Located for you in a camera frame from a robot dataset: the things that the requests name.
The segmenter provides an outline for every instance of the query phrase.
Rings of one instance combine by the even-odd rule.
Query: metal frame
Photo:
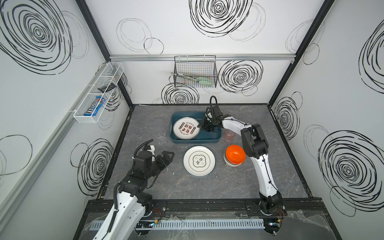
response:
[[[101,66],[99,71],[93,76],[89,85],[93,85],[97,80],[97,77],[104,70],[106,65]],[[80,102],[86,96],[90,86],[82,92],[76,102],[73,104],[71,109],[76,109]],[[4,203],[0,210],[0,236],[3,233],[4,229],[12,219],[13,215],[16,213],[20,205],[23,203],[25,197],[28,195],[29,191],[39,178],[40,174],[43,172],[45,166],[48,164],[49,160],[54,155],[55,151],[59,147],[60,143],[63,141],[64,137],[69,132],[71,126],[75,122],[73,118],[73,111],[69,111],[60,124],[57,126],[53,134],[46,141],[40,152],[36,157],[31,161],[31,164],[27,167],[22,177],[20,178],[18,184],[13,188],[11,192],[4,200]]]
[[[110,55],[108,52],[108,49],[103,41],[103,38],[101,37],[101,34],[95,24],[95,21],[93,20],[93,17],[89,11],[88,6],[85,3],[85,0],[76,0],[78,3],[78,6],[83,13],[84,18],[87,21],[87,24],[100,48],[100,51],[102,52],[104,58],[107,61],[173,61],[175,55]],[[285,83],[288,81],[290,75],[292,74],[293,70],[297,66],[298,62],[300,61],[302,55],[305,52],[305,49],[309,45],[311,39],[313,38],[314,34],[318,30],[320,24],[324,20],[324,17],[328,13],[329,9],[331,8],[334,0],[325,0],[322,7],[320,8],[315,20],[313,21],[310,29],[308,30],[306,36],[304,37],[303,42],[301,43],[296,55],[295,54],[218,54],[216,55],[217,61],[228,61],[228,60],[291,60],[293,61],[292,64],[287,68],[284,76],[282,77],[278,87],[276,88],[274,94],[272,95],[271,100],[269,101],[268,108],[270,111],[270,114],[272,115],[272,118],[274,119],[275,125],[277,129],[279,130],[279,133],[281,135],[281,138],[287,148],[287,151],[293,161],[293,164],[296,168],[297,173],[299,174],[299,177],[305,187],[305,190],[310,198],[300,198],[300,199],[283,199],[284,205],[286,210],[321,210],[324,212],[326,219],[331,226],[332,230],[334,231],[335,237],[338,240],[341,240],[341,237],[337,231],[337,228],[335,227],[331,217],[329,216],[329,213],[322,202],[320,198],[315,198],[312,196],[312,193],[307,185],[307,182],[296,162],[296,159],[292,153],[292,150],[290,149],[286,139],[283,136],[283,133],[281,131],[281,128],[279,124],[276,122],[276,119],[271,112],[270,106],[276,101],[278,98],[278,95],[280,94],[281,90],[283,89]],[[129,125],[130,116],[132,114],[132,111],[134,109],[134,105],[132,104],[132,101],[130,100],[128,93],[121,82],[119,82],[119,88],[123,93],[123,96],[125,97],[127,104],[131,107],[132,110],[129,112],[129,115],[126,119],[126,122],[124,124],[124,127],[121,131],[120,137],[118,139],[118,144],[115,148],[113,159],[108,167],[107,174],[104,178],[102,187],[100,189],[100,192],[98,194],[98,198],[103,198],[103,195],[105,194],[106,188],[108,186],[109,178],[112,174],[112,170],[114,167],[114,164],[117,160],[121,144],[124,140],[126,129]],[[192,199],[192,200],[180,200],[180,199],[174,199],[174,200],[154,200],[154,204],[160,209],[163,210],[163,207],[165,210],[163,210],[163,215],[168,216],[175,214],[176,212],[178,214],[180,213],[188,213],[193,211],[231,211],[234,210],[237,211],[240,214],[246,214],[247,216],[258,216],[260,213],[258,213],[255,209],[253,209],[252,205],[255,205],[259,202],[259,199]],[[79,227],[76,231],[76,235],[74,239],[77,239],[77,237],[80,235],[81,230],[84,227],[86,218],[88,217],[88,214],[90,212],[109,212],[113,204],[113,200],[90,200],[88,201],[88,205],[86,207],[86,210],[83,214],[83,217],[80,221]]]
[[[328,14],[329,10],[332,7],[332,4],[335,2],[335,0],[325,0],[323,2],[323,5],[321,6],[319,12],[317,13],[315,19],[312,22],[312,25],[310,26],[307,34],[305,35],[303,41],[301,42],[299,48],[296,52],[296,58],[292,64],[290,64],[285,71],[279,85],[277,86],[275,92],[273,93],[269,105],[273,105],[277,98],[279,97],[279,94],[283,90],[285,84],[289,80],[291,74],[295,70],[297,64],[300,62],[302,55],[304,54],[305,50],[307,49],[308,45],[310,44],[313,36],[316,34],[317,30],[319,29],[321,23],[323,22],[325,16]]]
[[[190,56],[190,61],[196,61],[193,58],[196,54],[161,54],[161,55],[111,55],[111,61],[124,62],[124,61],[174,61],[175,56],[184,55]],[[216,61],[230,61],[230,60],[295,60],[296,55],[293,53],[271,53],[271,54],[205,54],[215,55]]]
[[[121,130],[121,133],[120,133],[120,136],[118,139],[118,142],[116,143],[115,150],[113,151],[111,161],[109,162],[107,172],[105,173],[103,182],[101,183],[101,187],[99,189],[97,199],[103,199],[105,192],[107,191],[107,188],[109,185],[109,180],[112,176],[113,169],[114,169],[116,161],[118,159],[120,149],[121,149],[122,143],[124,141],[125,134],[127,133],[129,122],[130,122],[131,117],[132,117],[132,112],[133,112],[133,109],[130,109],[128,112],[127,118],[125,119],[124,125],[122,127],[122,130]]]
[[[290,148],[290,146],[288,144],[288,141],[287,141],[287,139],[285,138],[285,136],[283,134],[283,130],[281,129],[279,123],[277,122],[275,114],[272,112],[271,106],[268,106],[268,110],[269,110],[269,113],[272,116],[273,121],[275,122],[275,126],[276,126],[277,130],[279,131],[280,137],[283,140],[285,148],[287,149],[287,152],[288,152],[288,154],[289,154],[289,156],[290,156],[290,158],[292,160],[293,166],[296,169],[297,175],[299,176],[299,178],[301,180],[301,184],[303,185],[303,187],[305,189],[305,192],[307,193],[308,197],[313,197],[313,194],[312,194],[312,192],[310,190],[310,187],[309,187],[307,181],[305,180],[303,172],[301,171],[301,169],[299,167],[299,164],[297,163],[296,158],[293,155],[292,149]]]
[[[165,218],[177,216],[179,219],[188,217],[193,212],[231,212],[241,218],[247,217],[259,217],[259,218],[276,218],[278,215],[265,216],[258,211],[257,207],[260,199],[161,199],[154,200],[154,206],[161,211],[161,214]],[[286,211],[298,211],[298,210],[316,210],[322,211],[324,217],[331,227],[335,238],[341,240],[341,236],[334,225],[334,222],[329,215],[323,200],[321,198],[310,198],[310,199],[283,199],[283,203]],[[84,228],[85,222],[90,213],[108,213],[113,206],[113,200],[89,200],[85,208],[83,216],[80,220],[78,228],[76,230],[73,240],[78,240],[81,231]],[[150,215],[145,219],[153,220]]]
[[[75,0],[84,19],[85,22],[87,22],[87,25],[89,27],[89,30],[91,31],[93,38],[95,39],[97,45],[99,46],[100,52],[103,55],[105,61],[111,61],[111,54],[108,51],[107,45],[105,44],[103,37],[101,36],[101,33],[99,29],[97,28],[97,25],[92,17],[91,11],[88,8],[87,3],[85,0]],[[130,109],[135,109],[134,104],[132,103],[131,98],[129,97],[129,94],[127,92],[127,89],[125,88],[124,84],[119,81],[118,82],[118,87],[127,102],[128,106]]]

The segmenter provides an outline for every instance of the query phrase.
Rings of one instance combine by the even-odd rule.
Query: black cable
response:
[[[134,159],[136,158],[136,154],[137,154],[137,152],[140,150],[140,148],[142,148],[144,145],[147,145],[148,143],[150,143],[150,142],[152,142],[152,141],[153,141],[153,139],[150,139],[150,140],[148,140],[148,141],[146,141],[146,142],[140,144],[140,146],[138,146],[138,147],[136,148],[135,152],[133,153],[133,158],[134,158]]]
[[[266,173],[267,173],[267,175],[268,175],[269,181],[270,181],[271,185],[276,189],[276,191],[279,191],[279,190],[277,190],[277,188],[272,184],[272,180],[271,180],[271,178],[269,177],[268,168],[266,167],[265,158],[263,157],[263,159],[264,159],[265,170],[266,170]]]
[[[224,119],[224,120],[237,121],[237,122],[239,122],[239,123],[241,123],[241,124],[244,124],[244,126],[246,126],[246,125],[250,125],[250,124],[248,124],[248,123],[243,123],[242,121],[239,121],[239,120],[234,119],[234,118],[231,118],[231,119]]]
[[[108,234],[108,232],[104,235],[104,237],[101,240],[103,240],[107,234]]]
[[[118,213],[118,193],[117,193],[117,191],[118,191],[118,187],[120,186],[120,184],[121,184],[121,181],[118,182],[115,185],[115,187],[113,188],[113,203],[115,206],[115,210],[113,211],[112,218],[111,218],[111,221],[109,223],[107,233],[111,232],[112,227],[113,227],[113,223],[115,222],[116,214]]]
[[[209,119],[209,120],[211,120],[211,118],[209,117],[209,111],[210,110],[210,108],[209,107],[207,107],[207,109],[205,110],[205,115],[207,116],[207,118]]]
[[[156,182],[156,179],[157,179],[157,177],[158,177],[159,175],[156,175],[156,177],[155,177],[155,179],[153,180],[153,182],[152,182],[152,184],[149,186],[149,187],[146,187],[146,189],[149,189],[149,188],[151,188],[152,186],[153,186],[153,184],[155,184],[155,182]]]
[[[215,99],[216,106],[217,106],[217,98],[215,96],[211,96],[211,98],[209,99],[209,106],[211,108],[211,115],[212,115],[212,119],[211,120],[212,120],[212,122],[214,122],[216,120],[216,113],[214,113],[214,110],[212,108],[212,98]]]

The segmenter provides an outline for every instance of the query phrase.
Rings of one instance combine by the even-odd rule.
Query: black metal frame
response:
[[[305,192],[307,193],[308,197],[313,197],[313,194],[310,190],[310,187],[307,183],[307,181],[305,180],[305,177],[303,175],[303,172],[301,171],[300,167],[299,167],[299,164],[297,163],[296,161],[296,158],[295,156],[293,155],[293,152],[292,152],[292,149],[290,148],[289,144],[288,144],[288,141],[287,139],[285,138],[284,134],[283,134],[283,130],[281,129],[279,123],[277,122],[276,120],[276,117],[275,115],[273,114],[272,112],[272,109],[270,106],[268,106],[268,110],[269,110],[269,113],[271,114],[272,116],[272,119],[273,121],[275,122],[275,126],[277,128],[277,130],[279,131],[279,134],[280,134],[280,137],[281,139],[283,140],[283,143],[285,145],[285,148],[287,149],[287,152],[289,154],[289,157],[291,158],[292,160],[292,163],[296,169],[296,172],[297,172],[297,175],[299,176],[300,180],[301,180],[301,184],[303,185],[304,189],[305,189]]]
[[[154,200],[154,206],[161,211],[163,217],[177,216],[179,219],[188,217],[194,212],[231,212],[239,217],[259,217],[263,219],[276,218],[279,215],[265,216],[257,208],[260,199],[160,199]],[[331,227],[335,238],[341,240],[341,236],[332,221],[321,198],[310,199],[283,199],[286,213],[287,211],[298,210],[317,210],[324,213],[324,217]],[[84,228],[89,213],[108,213],[113,206],[113,200],[89,200],[81,218],[80,224],[76,230],[73,240],[78,240],[81,231]],[[154,219],[158,217],[157,213],[152,213],[145,219]]]
[[[318,30],[320,24],[324,20],[324,17],[328,13],[329,9],[331,8],[334,0],[325,0],[323,5],[321,6],[316,18],[314,19],[312,25],[310,26],[310,29],[308,30],[306,36],[304,37],[303,42],[301,43],[299,49],[296,53],[295,61],[287,68],[285,71],[285,74],[283,75],[278,87],[276,88],[274,94],[272,95],[272,98],[270,99],[269,103],[261,103],[261,104],[221,104],[221,105],[267,105],[268,109],[270,111],[270,114],[275,122],[276,128],[278,129],[280,136],[284,142],[284,145],[289,153],[289,156],[292,159],[293,165],[295,166],[295,169],[299,175],[299,178],[305,188],[305,191],[307,192],[309,198],[299,198],[299,199],[283,199],[283,204],[285,206],[285,210],[287,211],[296,211],[299,209],[302,210],[321,210],[324,212],[324,215],[331,226],[335,237],[337,240],[341,240],[340,234],[337,231],[337,228],[335,227],[324,203],[320,198],[313,197],[308,184],[297,164],[297,161],[292,153],[292,150],[290,149],[287,140],[285,139],[283,132],[277,123],[270,107],[274,104],[276,99],[278,98],[278,95],[282,91],[284,85],[288,81],[289,77],[291,76],[293,70],[297,66],[298,62],[300,61],[302,55],[304,54],[307,46],[309,45],[311,39],[315,35],[316,31]],[[105,42],[103,41],[103,38],[96,26],[96,23],[92,17],[92,14],[85,2],[85,0],[76,0],[76,3],[79,6],[80,11],[83,14],[83,17],[85,18],[85,21],[87,22],[90,31],[99,46],[99,49],[101,53],[103,54],[106,61],[110,61],[110,53],[107,49],[107,46]],[[85,225],[85,222],[87,220],[87,217],[89,213],[95,213],[95,212],[105,212],[108,213],[113,205],[113,200],[104,200],[102,199],[104,197],[104,194],[106,192],[109,179],[112,175],[114,165],[117,161],[129,122],[130,118],[132,116],[132,112],[134,110],[134,104],[132,103],[128,92],[126,88],[124,87],[123,83],[119,81],[118,83],[119,89],[121,90],[124,98],[126,99],[126,102],[130,108],[130,111],[127,115],[126,121],[124,123],[124,126],[122,128],[122,131],[120,133],[118,142],[116,144],[113,157],[111,159],[111,162],[108,166],[107,173],[104,177],[102,187],[100,188],[98,198],[94,200],[88,201],[88,204],[86,206],[86,209],[84,211],[84,214],[81,218],[80,224],[78,226],[78,229],[76,231],[76,235],[74,237],[75,239],[78,239],[80,236],[80,233]],[[166,106],[178,106],[180,104],[161,104]],[[247,216],[261,216],[263,218],[267,218],[264,215],[261,215],[260,212],[258,212],[256,205],[258,205],[258,202],[260,199],[172,199],[172,200],[154,200],[154,205],[157,206],[158,209],[162,211],[163,216],[167,217],[168,215],[172,215],[177,213],[178,216],[180,216],[180,213],[185,212],[191,213],[191,212],[201,212],[201,211],[222,211],[222,212],[235,212],[239,214],[245,214]]]
[[[305,35],[303,41],[301,42],[299,48],[296,51],[296,57],[292,64],[290,64],[285,71],[279,85],[277,86],[275,92],[273,93],[269,105],[272,106],[275,101],[277,100],[279,94],[283,90],[285,84],[287,83],[288,79],[290,78],[291,74],[293,73],[293,70],[296,68],[297,64],[301,60],[301,56],[304,54],[305,50],[307,49],[308,45],[310,44],[313,36],[316,34],[317,30],[319,29],[321,23],[323,22],[325,16],[328,14],[328,11],[331,9],[332,4],[335,0],[325,0],[323,2],[323,5],[321,6],[319,12],[317,13],[315,19],[312,22],[312,25],[310,26],[307,34]]]
[[[97,199],[103,199],[105,192],[107,191],[109,180],[112,176],[113,168],[115,167],[116,161],[118,159],[120,149],[122,146],[122,143],[124,141],[125,134],[127,133],[127,129],[129,126],[129,122],[131,121],[133,109],[130,109],[127,115],[127,118],[125,119],[124,125],[122,127],[122,130],[119,135],[118,142],[116,143],[115,150],[113,151],[111,161],[109,162],[107,172],[104,175],[103,182],[101,183],[101,187],[99,189],[99,193],[97,195]]]
[[[196,104],[142,104],[146,106],[209,106],[209,103],[196,103]],[[220,106],[230,106],[230,105],[268,105],[268,103],[219,103]]]
[[[96,22],[93,19],[93,16],[91,14],[91,11],[88,8],[87,3],[85,2],[85,0],[75,0],[75,1],[79,7],[84,19],[85,19],[85,21],[87,22],[89,30],[91,31],[93,38],[95,39],[105,61],[107,61],[107,62],[110,61],[111,60],[111,54],[108,51],[107,45],[105,44],[99,29],[97,28]],[[127,92],[127,89],[125,88],[124,84],[121,81],[118,82],[118,87],[119,87],[125,101],[127,102],[129,108],[132,110],[135,109],[135,106],[132,103],[132,100],[129,97],[129,94]]]

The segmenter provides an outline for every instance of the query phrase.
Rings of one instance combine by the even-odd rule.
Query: black wire basket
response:
[[[218,80],[215,55],[175,56],[175,87],[215,88]]]

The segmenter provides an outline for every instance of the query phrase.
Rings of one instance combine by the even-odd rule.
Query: wire basket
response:
[[[218,80],[215,55],[175,56],[175,87],[215,88]]]
[[[107,63],[73,115],[79,123],[97,123],[99,121],[110,97],[118,88],[123,71],[122,63]]]

